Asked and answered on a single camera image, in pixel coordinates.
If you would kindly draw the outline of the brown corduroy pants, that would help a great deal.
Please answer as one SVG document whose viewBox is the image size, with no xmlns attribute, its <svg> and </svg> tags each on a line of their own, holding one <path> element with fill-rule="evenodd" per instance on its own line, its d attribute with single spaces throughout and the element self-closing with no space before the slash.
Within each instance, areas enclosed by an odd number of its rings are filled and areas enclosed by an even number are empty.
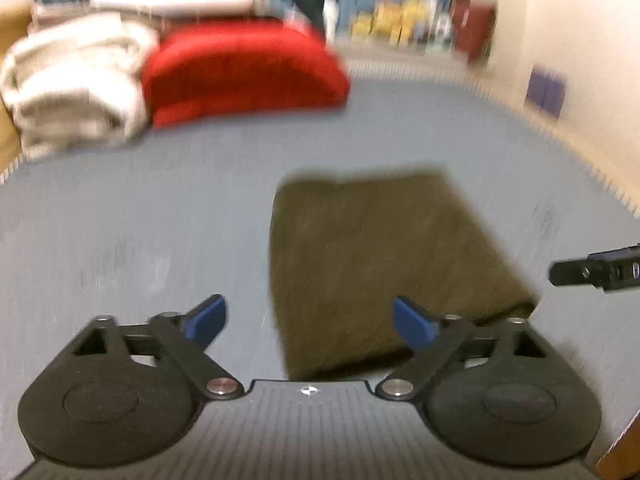
<svg viewBox="0 0 640 480">
<path fill-rule="evenodd" d="M 437 170 L 283 182 L 272 205 L 269 279 L 293 380 L 376 370 L 404 356 L 393 326 L 400 296 L 480 324 L 526 318 L 538 302 Z"/>
</svg>

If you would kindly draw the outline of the purple folder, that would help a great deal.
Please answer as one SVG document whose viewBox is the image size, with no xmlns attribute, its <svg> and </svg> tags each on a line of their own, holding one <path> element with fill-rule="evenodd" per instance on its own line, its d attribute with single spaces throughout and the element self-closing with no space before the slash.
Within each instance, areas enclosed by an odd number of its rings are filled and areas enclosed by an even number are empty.
<svg viewBox="0 0 640 480">
<path fill-rule="evenodd" d="M 530 73 L 525 101 L 538 110 L 558 119 L 566 95 L 566 78 L 541 66 Z"/>
</svg>

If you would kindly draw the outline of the panda plush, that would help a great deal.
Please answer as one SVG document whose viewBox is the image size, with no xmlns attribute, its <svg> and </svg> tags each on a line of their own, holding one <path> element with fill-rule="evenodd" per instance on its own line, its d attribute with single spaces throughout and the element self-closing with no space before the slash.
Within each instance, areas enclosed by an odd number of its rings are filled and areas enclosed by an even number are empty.
<svg viewBox="0 0 640 480">
<path fill-rule="evenodd" d="M 454 36 L 454 26 L 448 13 L 439 13 L 433 28 L 433 44 L 435 47 L 449 49 Z"/>
</svg>

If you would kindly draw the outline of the white folded blanket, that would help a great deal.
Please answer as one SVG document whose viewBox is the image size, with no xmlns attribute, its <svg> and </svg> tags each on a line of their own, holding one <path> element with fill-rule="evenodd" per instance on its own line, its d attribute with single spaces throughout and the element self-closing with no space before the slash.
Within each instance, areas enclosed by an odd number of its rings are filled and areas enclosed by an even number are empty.
<svg viewBox="0 0 640 480">
<path fill-rule="evenodd" d="M 156 30 L 100 13 L 29 37 L 48 43 L 39 77 L 48 154 L 31 160 L 84 145 L 121 146 L 142 133 L 149 113 L 141 73 L 160 45 Z"/>
</svg>

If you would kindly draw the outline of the yellow plush toys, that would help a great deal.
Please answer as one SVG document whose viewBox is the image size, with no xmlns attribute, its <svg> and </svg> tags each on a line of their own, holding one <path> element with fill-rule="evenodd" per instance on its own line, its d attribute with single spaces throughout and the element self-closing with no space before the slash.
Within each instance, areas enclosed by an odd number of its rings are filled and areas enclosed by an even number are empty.
<svg viewBox="0 0 640 480">
<path fill-rule="evenodd" d="M 425 44 L 437 4 L 430 0 L 378 0 L 350 22 L 350 38 L 382 41 L 391 47 Z"/>
</svg>

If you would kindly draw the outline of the red folded comforter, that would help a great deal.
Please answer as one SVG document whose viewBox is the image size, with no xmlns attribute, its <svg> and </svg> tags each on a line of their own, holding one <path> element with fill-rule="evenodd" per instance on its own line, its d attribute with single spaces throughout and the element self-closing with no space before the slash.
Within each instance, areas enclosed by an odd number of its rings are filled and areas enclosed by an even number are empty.
<svg viewBox="0 0 640 480">
<path fill-rule="evenodd" d="M 165 37 L 141 75 L 156 128 L 208 116 L 346 105 L 350 80 L 313 30 L 276 20 L 218 21 Z"/>
</svg>

